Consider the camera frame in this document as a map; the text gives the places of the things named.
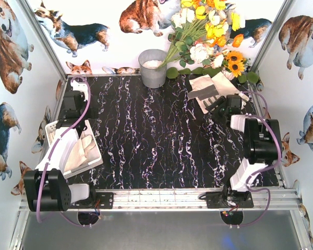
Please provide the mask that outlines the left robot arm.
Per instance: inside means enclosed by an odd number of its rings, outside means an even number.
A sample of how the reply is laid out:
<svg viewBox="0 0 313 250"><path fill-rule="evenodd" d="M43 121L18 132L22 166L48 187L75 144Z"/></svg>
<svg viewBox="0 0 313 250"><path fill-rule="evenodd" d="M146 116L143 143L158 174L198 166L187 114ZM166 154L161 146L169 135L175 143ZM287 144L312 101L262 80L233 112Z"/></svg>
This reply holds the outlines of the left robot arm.
<svg viewBox="0 0 313 250"><path fill-rule="evenodd" d="M64 175L88 168L101 158L87 119L90 94L72 91L64 96L62 117L41 162L23 177L32 212L66 211L71 204L90 206L95 190L86 183L68 184Z"/></svg>

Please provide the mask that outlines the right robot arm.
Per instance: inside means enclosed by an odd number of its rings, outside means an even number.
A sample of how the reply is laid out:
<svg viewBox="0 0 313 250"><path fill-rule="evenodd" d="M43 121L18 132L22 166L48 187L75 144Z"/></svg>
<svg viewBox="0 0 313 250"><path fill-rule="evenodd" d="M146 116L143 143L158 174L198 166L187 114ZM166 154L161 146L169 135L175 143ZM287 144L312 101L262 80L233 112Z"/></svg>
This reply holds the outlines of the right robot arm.
<svg viewBox="0 0 313 250"><path fill-rule="evenodd" d="M243 134L244 157L229 183L233 191L249 191L259 173L268 171L281 162L279 122L276 119L242 114L242 98L238 94L221 96L210 105L206 101L203 104L214 118Z"/></svg>

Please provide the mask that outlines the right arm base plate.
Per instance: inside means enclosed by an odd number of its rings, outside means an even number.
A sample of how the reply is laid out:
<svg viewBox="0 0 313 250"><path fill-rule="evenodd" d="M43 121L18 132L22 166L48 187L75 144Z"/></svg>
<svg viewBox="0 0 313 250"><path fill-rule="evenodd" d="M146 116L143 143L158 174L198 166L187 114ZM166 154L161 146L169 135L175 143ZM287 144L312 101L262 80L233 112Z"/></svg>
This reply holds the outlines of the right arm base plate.
<svg viewBox="0 0 313 250"><path fill-rule="evenodd" d="M207 207L215 208L253 208L254 203L250 192L235 192L223 194L222 192L206 193Z"/></svg>

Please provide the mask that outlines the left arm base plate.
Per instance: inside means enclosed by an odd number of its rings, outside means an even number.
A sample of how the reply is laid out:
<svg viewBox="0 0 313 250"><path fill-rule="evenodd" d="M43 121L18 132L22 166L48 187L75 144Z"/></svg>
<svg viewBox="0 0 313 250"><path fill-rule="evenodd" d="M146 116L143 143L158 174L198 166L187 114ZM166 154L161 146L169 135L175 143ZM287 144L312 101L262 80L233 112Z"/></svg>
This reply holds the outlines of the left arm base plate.
<svg viewBox="0 0 313 250"><path fill-rule="evenodd" d="M78 201L77 204L80 208L112 209L113 201L113 192L96 192L90 194L87 199Z"/></svg>

